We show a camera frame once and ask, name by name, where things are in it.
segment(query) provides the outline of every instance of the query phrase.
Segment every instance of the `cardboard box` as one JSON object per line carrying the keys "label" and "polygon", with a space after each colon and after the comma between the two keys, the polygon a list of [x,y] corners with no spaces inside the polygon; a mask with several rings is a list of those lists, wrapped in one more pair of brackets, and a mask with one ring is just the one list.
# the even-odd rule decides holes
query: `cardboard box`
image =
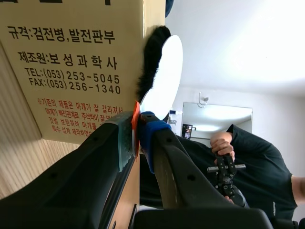
{"label": "cardboard box", "polygon": [[165,0],[1,1],[0,41],[42,137],[81,144],[132,110],[145,36],[164,22]]}

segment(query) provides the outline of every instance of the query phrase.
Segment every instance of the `person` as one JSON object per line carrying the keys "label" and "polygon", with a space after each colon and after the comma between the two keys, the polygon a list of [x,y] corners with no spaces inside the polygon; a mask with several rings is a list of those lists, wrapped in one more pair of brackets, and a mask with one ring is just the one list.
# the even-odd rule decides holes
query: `person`
{"label": "person", "polygon": [[[212,148],[178,137],[192,161],[213,184],[215,174],[207,173],[215,166],[215,153],[230,154],[235,164],[245,164],[237,172],[233,184],[251,208],[260,208],[267,216],[292,219],[295,208],[305,203],[305,177],[294,177],[286,167],[279,150],[271,143],[235,125],[227,132],[215,134]],[[162,207],[161,195],[154,174],[144,155],[140,158],[140,204]]]}

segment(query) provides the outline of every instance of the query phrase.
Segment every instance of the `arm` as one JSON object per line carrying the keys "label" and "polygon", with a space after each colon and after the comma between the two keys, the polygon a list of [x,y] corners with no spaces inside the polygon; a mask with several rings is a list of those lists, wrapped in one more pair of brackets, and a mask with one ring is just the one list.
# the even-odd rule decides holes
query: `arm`
{"label": "arm", "polygon": [[305,204],[305,177],[291,177],[292,193],[295,203],[300,206]]}

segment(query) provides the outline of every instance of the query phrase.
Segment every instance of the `orange tag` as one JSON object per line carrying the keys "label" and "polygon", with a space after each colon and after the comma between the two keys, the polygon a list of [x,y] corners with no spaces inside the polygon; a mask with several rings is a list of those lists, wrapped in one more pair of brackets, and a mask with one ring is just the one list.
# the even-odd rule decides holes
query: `orange tag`
{"label": "orange tag", "polygon": [[140,104],[136,101],[132,116],[132,152],[135,158],[139,155],[140,140],[137,137],[138,120],[140,116]]}

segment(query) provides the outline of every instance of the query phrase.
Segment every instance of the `black t-shirt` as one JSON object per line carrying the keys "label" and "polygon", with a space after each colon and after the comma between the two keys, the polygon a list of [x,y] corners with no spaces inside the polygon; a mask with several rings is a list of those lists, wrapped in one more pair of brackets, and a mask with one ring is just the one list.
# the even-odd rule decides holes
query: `black t-shirt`
{"label": "black t-shirt", "polygon": [[[235,164],[245,164],[233,179],[245,196],[249,207],[262,209],[269,218],[292,219],[297,207],[291,186],[291,173],[286,167],[279,150],[271,143],[245,130],[231,125],[228,132],[233,134]],[[185,150],[213,183],[215,174],[208,174],[213,167],[215,156],[211,148],[194,141],[178,137]],[[161,195],[154,174],[151,174],[144,155],[140,159],[140,202],[152,207],[161,207]]]}

